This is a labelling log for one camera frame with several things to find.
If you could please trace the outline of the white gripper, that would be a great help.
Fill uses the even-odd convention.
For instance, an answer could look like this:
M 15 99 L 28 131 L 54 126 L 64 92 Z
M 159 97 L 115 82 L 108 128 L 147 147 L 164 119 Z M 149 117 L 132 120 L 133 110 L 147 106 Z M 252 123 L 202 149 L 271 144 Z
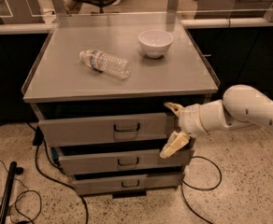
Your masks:
M 171 157 L 185 147 L 190 141 L 190 136 L 196 138 L 206 133 L 200 118 L 200 105 L 195 104 L 183 107 L 180 104 L 166 102 L 164 106 L 179 117 L 179 125 L 182 132 L 174 131 L 169 136 L 167 143 L 160 152 L 162 159 Z

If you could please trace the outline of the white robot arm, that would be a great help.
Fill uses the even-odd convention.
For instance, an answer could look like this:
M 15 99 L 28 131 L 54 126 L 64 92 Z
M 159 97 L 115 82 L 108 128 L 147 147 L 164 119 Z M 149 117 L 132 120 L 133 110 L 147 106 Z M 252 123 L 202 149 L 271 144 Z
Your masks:
M 160 152 L 167 159 L 185 147 L 191 138 L 213 131 L 233 131 L 253 126 L 264 127 L 273 133 L 273 101 L 257 89 L 235 85 L 223 98 L 203 105 L 183 107 L 165 103 L 178 118 L 179 132 L 173 132 Z

